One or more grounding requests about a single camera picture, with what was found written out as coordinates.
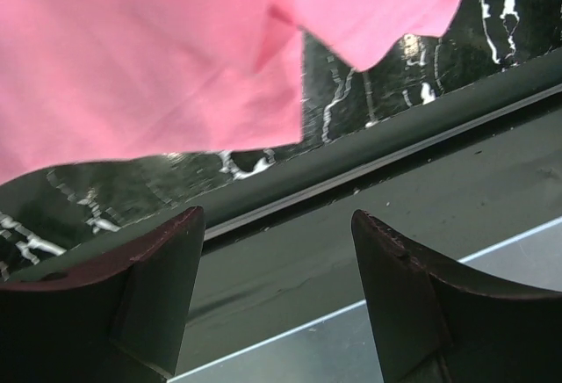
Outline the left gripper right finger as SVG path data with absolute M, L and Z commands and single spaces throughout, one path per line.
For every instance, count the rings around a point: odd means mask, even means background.
M 477 271 L 364 211 L 351 230 L 385 381 L 560 381 L 559 292 Z

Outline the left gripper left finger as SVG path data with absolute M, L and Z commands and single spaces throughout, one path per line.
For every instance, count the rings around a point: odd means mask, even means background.
M 205 234 L 201 207 L 67 269 L 1 286 L 4 382 L 164 382 Z

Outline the pink t-shirt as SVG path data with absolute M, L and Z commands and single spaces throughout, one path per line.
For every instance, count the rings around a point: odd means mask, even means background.
M 302 137 L 313 35 L 351 67 L 461 0 L 1 0 L 1 179 Z

